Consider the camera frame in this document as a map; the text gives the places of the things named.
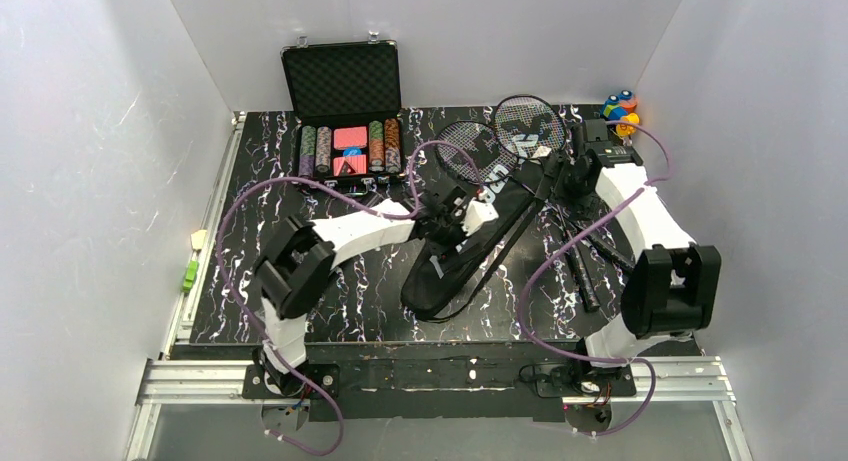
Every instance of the table surface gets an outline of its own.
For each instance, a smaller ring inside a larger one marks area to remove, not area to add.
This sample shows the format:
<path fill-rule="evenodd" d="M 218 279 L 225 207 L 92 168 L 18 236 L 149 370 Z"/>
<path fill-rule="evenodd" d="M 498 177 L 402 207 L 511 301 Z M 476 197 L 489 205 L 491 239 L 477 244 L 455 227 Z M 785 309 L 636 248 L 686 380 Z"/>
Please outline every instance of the table surface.
<path fill-rule="evenodd" d="M 556 106 L 564 118 L 596 118 L 599 105 Z M 492 107 L 449 107 L 404 109 L 404 151 L 434 139 L 444 126 L 458 120 L 488 122 Z M 297 119 L 291 112 L 253 112 L 247 115 L 233 172 L 225 191 L 224 210 L 238 195 L 258 181 L 294 172 Z M 436 180 L 447 173 L 435 155 L 419 160 L 419 173 Z M 403 186 L 375 187 L 383 196 L 400 193 Z M 292 186 L 272 188 L 249 200 L 228 229 L 225 259 L 234 269 L 238 289 L 254 310 L 261 307 L 258 285 L 245 268 L 254 264 L 260 248 L 284 217 L 300 213 L 308 219 L 341 216 L 351 212 L 344 203 L 323 193 L 302 195 Z M 626 255 L 630 247 L 617 223 L 601 234 Z M 473 304 L 445 324 L 418 322 L 400 303 L 400 287 L 421 249 L 422 241 L 385 246 L 364 253 L 337 269 L 318 306 L 308 316 L 307 343 L 321 342 L 427 342 L 427 341 L 513 341 L 522 339 L 515 320 L 518 293 L 544 259 L 563 243 L 563 231 L 550 207 L 546 207 L 513 247 L 495 276 L 477 295 Z M 466 287 L 451 303 L 461 305 L 485 267 L 497 255 L 503 241 L 481 265 Z M 587 267 L 601 301 L 600 312 L 583 311 L 580 294 L 567 264 L 558 262 L 538 283 L 530 300 L 530 319 L 536 332 L 552 340 L 574 340 L 597 331 L 618 313 L 618 298 L 624 279 L 612 264 L 594 250 L 586 249 Z M 258 333 L 250 327 L 238 306 L 227 296 L 215 256 L 198 302 L 191 334 L 196 345 L 255 344 Z"/>

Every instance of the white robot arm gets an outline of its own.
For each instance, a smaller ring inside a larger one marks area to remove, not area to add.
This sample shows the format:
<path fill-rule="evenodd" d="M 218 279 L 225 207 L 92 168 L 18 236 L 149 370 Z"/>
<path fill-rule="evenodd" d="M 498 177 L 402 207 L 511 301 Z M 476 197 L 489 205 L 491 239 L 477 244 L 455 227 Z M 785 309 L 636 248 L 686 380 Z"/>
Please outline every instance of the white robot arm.
<path fill-rule="evenodd" d="M 317 304 L 328 278 L 344 261 L 361 253 L 411 239 L 427 238 L 431 249 L 455 251 L 455 246 L 497 219 L 493 206 L 474 199 L 455 185 L 425 202 L 417 219 L 392 220 L 357 212 L 307 222 L 286 218 L 267 244 L 255 273 L 262 286 L 265 331 L 273 346 L 264 347 L 266 385 L 269 376 L 288 373 L 269 350 L 279 350 L 292 367 L 306 361 L 306 314 Z M 387 199 L 374 206 L 386 214 L 409 214 L 402 203 Z"/>
<path fill-rule="evenodd" d="M 638 154 L 609 142 L 607 133 L 603 121 L 587 121 L 575 130 L 579 158 L 566 191 L 576 196 L 594 191 L 612 208 L 644 187 L 648 178 Z M 715 247 L 695 243 L 672 219 L 654 187 L 645 187 L 616 219 L 637 263 L 622 293 L 621 313 L 585 338 L 586 354 L 630 359 L 705 328 L 721 266 Z"/>

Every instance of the gray wall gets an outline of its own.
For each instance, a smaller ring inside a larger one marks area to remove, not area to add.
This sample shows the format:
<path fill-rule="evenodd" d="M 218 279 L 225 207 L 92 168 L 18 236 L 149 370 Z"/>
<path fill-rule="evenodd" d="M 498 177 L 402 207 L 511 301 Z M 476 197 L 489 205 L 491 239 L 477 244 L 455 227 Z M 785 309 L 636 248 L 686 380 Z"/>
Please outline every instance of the gray wall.
<path fill-rule="evenodd" d="M 230 114 L 168 0 L 0 0 L 0 458 L 123 454 Z"/>
<path fill-rule="evenodd" d="M 848 449 L 846 4 L 683 0 L 637 88 L 678 161 L 664 199 L 723 254 L 700 341 L 758 459 Z"/>
<path fill-rule="evenodd" d="M 172 0 L 232 110 L 291 109 L 279 51 L 399 43 L 406 106 L 551 102 L 632 88 L 680 0 Z"/>

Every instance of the wire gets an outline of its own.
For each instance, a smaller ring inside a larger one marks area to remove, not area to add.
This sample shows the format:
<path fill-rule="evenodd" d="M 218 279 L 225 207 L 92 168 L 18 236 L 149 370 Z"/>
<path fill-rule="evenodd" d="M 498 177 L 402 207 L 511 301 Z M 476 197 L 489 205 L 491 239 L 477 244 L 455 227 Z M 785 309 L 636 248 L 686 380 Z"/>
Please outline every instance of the wire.
<path fill-rule="evenodd" d="M 589 235 L 589 233 L 591 233 L 591 232 L 597 230 L 598 228 L 600 228 L 601 226 L 605 225 L 610 220 L 612 220 L 616 215 L 618 215 L 619 213 L 624 211 L 624 208 L 629 206 L 630 203 L 635 201 L 636 198 L 638 198 L 642 193 L 645 192 L 646 187 L 652 187 L 654 184 L 656 184 L 660 181 L 666 181 L 666 180 L 670 179 L 672 174 L 673 174 L 674 165 L 672 163 L 671 154 L 668 152 L 668 149 L 666 148 L 666 146 L 659 139 L 657 139 L 656 136 L 651 134 L 647 129 L 643 128 L 642 126 L 639 126 L 638 124 L 628 123 L 626 121 L 607 121 L 606 124 L 607 125 L 623 124 L 623 125 L 627 125 L 627 126 L 632 126 L 636 129 L 638 129 L 639 131 L 645 133 L 645 135 L 647 135 L 655 143 L 657 143 L 660 150 L 662 150 L 663 155 L 665 155 L 665 160 L 666 160 L 666 165 L 668 167 L 668 170 L 663 175 L 656 176 L 656 177 L 648 179 L 645 182 L 645 184 L 642 187 L 640 187 L 639 189 L 637 189 L 632 195 L 630 195 L 629 198 L 625 199 L 621 204 L 619 204 L 615 208 L 612 208 L 609 213 L 607 213 L 605 216 L 601 217 L 601 219 L 592 223 L 588 228 L 586 228 L 583 231 L 581 231 L 580 233 L 578 233 L 577 236 L 571 238 L 570 241 L 565 243 L 565 245 L 563 245 L 556 252 L 554 252 L 554 254 L 552 254 L 547 260 L 545 260 L 545 262 L 542 263 L 542 265 L 539 266 L 538 269 L 536 269 L 536 271 L 533 273 L 533 275 L 530 276 L 530 279 L 527 281 L 527 284 L 524 286 L 524 289 L 521 290 L 521 295 L 518 297 L 518 304 L 515 307 L 515 311 L 516 311 L 516 314 L 517 314 L 517 317 L 518 317 L 518 326 L 521 328 L 521 331 L 523 331 L 524 334 L 531 341 L 533 341 L 535 344 L 537 344 L 538 346 L 540 346 L 542 348 L 547 349 L 548 351 L 551 351 L 552 353 L 558 354 L 560 356 L 565 356 L 567 358 L 576 359 L 578 361 L 588 361 L 588 362 L 594 362 L 594 363 L 607 363 L 607 364 L 640 363 L 640 364 L 644 364 L 645 366 L 647 366 L 648 371 L 650 371 L 650 373 L 651 373 L 651 386 L 648 389 L 648 394 L 645 396 L 645 401 L 642 402 L 642 404 L 639 406 L 639 408 L 636 410 L 636 412 L 633 413 L 632 416 L 627 418 L 620 425 L 618 425 L 614 428 L 608 429 L 606 431 L 601 431 L 599 433 L 594 432 L 594 431 L 592 433 L 584 433 L 584 434 L 589 434 L 589 435 L 592 435 L 592 436 L 595 436 L 595 435 L 604 436 L 604 435 L 610 435 L 610 434 L 617 433 L 617 432 L 621 431 L 622 429 L 626 428 L 627 426 L 629 426 L 631 423 L 633 423 L 633 421 L 635 421 L 642 414 L 642 412 L 645 411 L 645 408 L 647 408 L 648 403 L 651 402 L 651 398 L 653 398 L 654 391 L 656 390 L 656 387 L 657 387 L 657 372 L 654 369 L 654 366 L 650 363 L 650 361 L 648 361 L 645 358 L 638 358 L 638 357 L 633 358 L 633 359 L 596 358 L 594 356 L 584 356 L 582 354 L 572 353 L 570 351 L 565 351 L 565 350 L 556 348 L 554 346 L 551 346 L 550 344 L 546 343 L 541 338 L 536 336 L 536 334 L 531 329 L 530 324 L 527 322 L 526 306 L 528 304 L 527 301 L 528 301 L 528 298 L 530 297 L 530 291 L 532 291 L 533 286 L 539 281 L 539 278 L 542 276 L 542 273 L 547 271 L 554 264 L 554 261 L 556 261 L 560 256 L 565 254 L 569 249 L 574 247 L 581 240 L 583 240 L 586 236 Z"/>
<path fill-rule="evenodd" d="M 298 394 L 303 393 L 304 390 L 305 390 L 304 388 L 308 389 L 309 386 L 307 386 L 305 383 L 300 383 L 300 387 L 297 388 L 297 391 L 295 391 L 291 394 L 286 393 L 282 389 L 280 389 L 280 396 L 282 396 L 284 398 L 293 398 L 293 397 L 297 396 Z"/>
<path fill-rule="evenodd" d="M 303 400 L 306 399 L 307 396 L 309 396 L 309 393 L 311 391 L 312 391 L 312 388 L 307 386 L 306 389 L 303 391 L 303 394 L 300 396 L 300 401 L 298 401 L 297 403 L 294 404 L 294 406 L 289 408 L 287 414 L 294 412 L 297 408 L 301 407 L 303 405 Z"/>
<path fill-rule="evenodd" d="M 595 404 L 601 399 L 601 393 L 603 393 L 603 392 L 604 392 L 603 389 L 599 389 L 598 395 L 595 396 L 595 400 L 592 401 L 591 403 L 587 404 L 586 407 L 587 408 L 602 408 L 602 407 L 606 406 L 607 404 L 609 404 L 610 399 L 612 399 L 612 384 L 611 383 L 607 383 L 607 392 L 604 395 L 604 402 L 601 403 L 601 404 Z"/>
<path fill-rule="evenodd" d="M 477 166 L 474 164 L 474 160 L 471 158 L 471 156 L 468 155 L 468 153 L 466 153 L 462 149 L 460 149 L 460 148 L 458 148 L 458 147 L 456 147 L 456 146 L 454 146 L 454 145 L 452 145 L 448 142 L 445 142 L 445 141 L 428 141 L 426 143 L 418 145 L 412 151 L 412 155 L 410 156 L 410 159 L 413 160 L 413 161 L 410 161 L 409 163 L 407 163 L 407 176 L 408 176 L 407 179 L 410 180 L 410 182 L 409 182 L 410 191 L 412 192 L 412 199 L 415 202 L 414 208 L 412 209 L 412 211 L 409 212 L 409 214 L 381 213 L 381 212 L 379 212 L 375 209 L 372 209 L 372 208 L 369 208 L 368 206 L 365 206 L 364 204 L 358 203 L 358 202 L 346 197 L 345 195 L 343 195 L 343 194 L 341 194 L 337 191 L 333 191 L 332 189 L 324 186 L 321 183 L 318 183 L 316 181 L 312 181 L 311 179 L 299 178 L 299 177 L 296 177 L 296 176 L 283 176 L 283 177 L 274 178 L 274 179 L 266 179 L 265 181 L 261 181 L 259 183 L 256 183 L 255 185 L 253 185 L 252 188 L 245 191 L 244 194 L 239 196 L 233 202 L 233 205 L 230 206 L 230 209 L 227 210 L 227 213 L 224 215 L 224 218 L 221 220 L 221 224 L 218 227 L 218 232 L 215 235 L 215 259 L 217 260 L 218 269 L 221 272 L 221 277 L 224 279 L 224 286 L 226 286 L 230 296 L 232 296 L 232 298 L 233 298 L 233 301 L 235 301 L 235 303 L 238 305 L 239 309 L 241 310 L 242 314 L 244 314 L 244 316 L 247 318 L 248 322 L 259 332 L 259 336 L 262 339 L 262 344 L 267 344 L 271 348 L 271 351 L 273 352 L 274 357 L 277 358 L 277 361 L 279 361 L 280 364 L 282 364 L 283 367 L 286 368 L 289 371 L 289 373 L 292 374 L 292 376 L 303 381 L 307 386 L 311 387 L 313 390 L 315 390 L 315 392 L 320 394 L 321 397 L 326 399 L 327 402 L 330 404 L 330 407 L 332 407 L 333 411 L 335 411 L 336 418 L 339 420 L 338 437 L 336 438 L 335 442 L 333 442 L 333 444 L 327 449 L 323 449 L 323 450 L 315 449 L 315 448 L 312 448 L 310 446 L 307 446 L 306 444 L 303 444 L 302 442 L 298 441 L 297 439 L 286 436 L 286 435 L 280 433 L 279 431 L 275 431 L 275 430 L 272 430 L 272 429 L 266 429 L 266 432 L 268 434 L 274 435 L 274 437 L 276 437 L 280 441 L 291 443 L 294 446 L 303 450 L 304 452 L 309 453 L 313 456 L 326 456 L 326 455 L 332 453 L 333 451 L 335 451 L 336 448 L 339 447 L 339 444 L 341 444 L 342 439 L 344 439 L 344 417 L 342 416 L 341 408 L 339 408 L 338 403 L 336 403 L 336 401 L 333 399 L 332 396 L 330 396 L 326 391 L 324 391 L 324 389 L 322 389 L 320 386 L 318 386 L 318 384 L 316 384 L 314 381 L 312 381 L 311 379 L 309 379 L 308 377 L 304 376 L 299 371 L 294 369 L 294 367 L 292 367 L 285 360 L 285 358 L 283 358 L 282 354 L 280 354 L 280 352 L 277 350 L 277 347 L 274 346 L 271 338 L 268 337 L 268 333 L 265 332 L 265 325 L 262 322 L 262 320 L 260 320 L 259 317 L 256 316 L 256 314 L 253 311 L 251 311 L 250 308 L 247 307 L 247 305 L 245 304 L 244 298 L 242 298 L 242 296 L 241 296 L 241 293 L 239 293 L 239 291 L 236 289 L 235 285 L 233 285 L 233 279 L 232 279 L 232 276 L 230 276 L 230 274 L 231 274 L 230 270 L 227 268 L 227 265 L 224 263 L 224 237 L 225 237 L 225 233 L 227 231 L 227 228 L 232 223 L 233 217 L 235 217 L 236 212 L 245 203 L 245 201 L 247 201 L 247 199 L 249 199 L 251 196 L 253 196 L 254 194 L 258 193 L 261 190 L 264 190 L 267 187 L 285 184 L 285 183 L 300 183 L 300 184 L 310 186 L 312 188 L 316 188 L 320 191 L 323 191 L 323 192 L 329 194 L 330 196 L 332 196 L 334 198 L 337 198 L 341 201 L 344 201 L 345 203 L 349 204 L 350 206 L 353 206 L 354 208 L 356 208 L 360 211 L 365 211 L 369 214 L 373 214 L 375 216 L 379 216 L 379 217 L 382 217 L 382 218 L 385 218 L 385 219 L 396 219 L 396 220 L 413 219 L 421 211 L 421 201 L 418 199 L 418 190 L 415 186 L 415 181 L 414 181 L 415 180 L 415 177 L 414 177 L 415 167 L 416 167 L 416 164 L 417 164 L 417 163 L 414 162 L 414 160 L 417 159 L 418 153 L 421 152 L 422 149 L 424 149 L 428 146 L 437 146 L 437 145 L 449 146 L 453 149 L 456 149 L 456 151 L 460 155 L 462 155 L 462 157 L 465 158 L 465 160 L 468 161 L 468 163 L 471 165 L 472 170 L 475 173 L 475 177 L 477 178 L 479 184 L 482 185 L 483 178 L 480 176 L 480 171 L 477 169 Z"/>

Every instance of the poker chip stack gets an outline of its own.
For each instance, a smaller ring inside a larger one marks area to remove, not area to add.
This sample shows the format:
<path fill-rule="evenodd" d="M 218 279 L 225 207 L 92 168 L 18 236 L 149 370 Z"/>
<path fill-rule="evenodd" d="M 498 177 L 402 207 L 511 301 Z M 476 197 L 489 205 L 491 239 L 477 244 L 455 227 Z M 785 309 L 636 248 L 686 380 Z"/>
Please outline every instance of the poker chip stack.
<path fill-rule="evenodd" d="M 385 124 L 386 172 L 400 172 L 400 128 L 397 119 L 390 118 Z"/>
<path fill-rule="evenodd" d="M 312 126 L 304 126 L 300 133 L 300 159 L 298 163 L 298 176 L 304 178 L 312 177 L 315 168 L 315 140 L 316 132 Z"/>
<path fill-rule="evenodd" d="M 321 174 L 330 172 L 330 157 L 332 155 L 333 132 L 330 128 L 318 128 L 318 139 L 315 144 L 315 171 Z"/>
<path fill-rule="evenodd" d="M 383 123 L 379 121 L 371 121 L 368 124 L 368 157 L 370 161 L 369 169 L 372 172 L 379 173 L 385 168 L 386 154 L 383 148 Z"/>

